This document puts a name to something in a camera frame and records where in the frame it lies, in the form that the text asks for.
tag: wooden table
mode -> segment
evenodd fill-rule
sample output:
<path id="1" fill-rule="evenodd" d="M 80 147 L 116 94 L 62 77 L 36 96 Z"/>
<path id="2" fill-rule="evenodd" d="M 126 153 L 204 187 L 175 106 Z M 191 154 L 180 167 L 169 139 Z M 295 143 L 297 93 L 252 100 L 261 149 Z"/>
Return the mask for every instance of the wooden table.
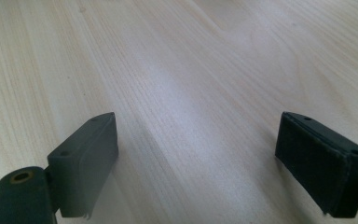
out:
<path id="1" fill-rule="evenodd" d="M 283 111 L 358 143 L 358 1 L 0 0 L 0 178 L 110 111 L 89 223 L 358 223 L 274 157 Z"/>

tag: wood grain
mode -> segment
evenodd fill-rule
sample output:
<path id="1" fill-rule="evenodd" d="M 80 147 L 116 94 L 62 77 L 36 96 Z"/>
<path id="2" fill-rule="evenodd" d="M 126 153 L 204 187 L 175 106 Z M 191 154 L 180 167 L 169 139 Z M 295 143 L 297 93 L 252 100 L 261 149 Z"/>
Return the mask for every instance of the wood grain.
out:
<path id="1" fill-rule="evenodd" d="M 358 223 L 274 158 L 283 111 L 358 143 L 358 1 L 0 0 L 0 178 L 109 111 L 91 223 Z"/>

